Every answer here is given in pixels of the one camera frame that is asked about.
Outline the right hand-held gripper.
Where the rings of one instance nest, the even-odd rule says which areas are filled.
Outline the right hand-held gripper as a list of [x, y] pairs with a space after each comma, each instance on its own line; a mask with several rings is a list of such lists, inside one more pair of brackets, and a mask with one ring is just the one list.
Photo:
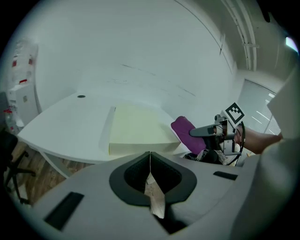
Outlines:
[[226, 156], [241, 155], [245, 142], [244, 112], [233, 102], [215, 116], [215, 124], [189, 131], [192, 153], [202, 150], [222, 150]]

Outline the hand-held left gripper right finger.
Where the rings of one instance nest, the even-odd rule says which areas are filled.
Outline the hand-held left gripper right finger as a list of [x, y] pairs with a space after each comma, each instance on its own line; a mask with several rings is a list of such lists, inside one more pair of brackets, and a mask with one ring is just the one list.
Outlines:
[[155, 239], [231, 239], [237, 211], [224, 196], [238, 176], [234, 168], [151, 152], [150, 172], [157, 187], [150, 196]]

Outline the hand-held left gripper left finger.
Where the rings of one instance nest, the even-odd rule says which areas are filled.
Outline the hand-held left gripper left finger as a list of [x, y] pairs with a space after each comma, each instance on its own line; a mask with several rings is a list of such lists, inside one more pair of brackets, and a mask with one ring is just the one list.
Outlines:
[[144, 194], [150, 154], [141, 153], [73, 174], [47, 192], [24, 218], [43, 240], [162, 240], [168, 232]]

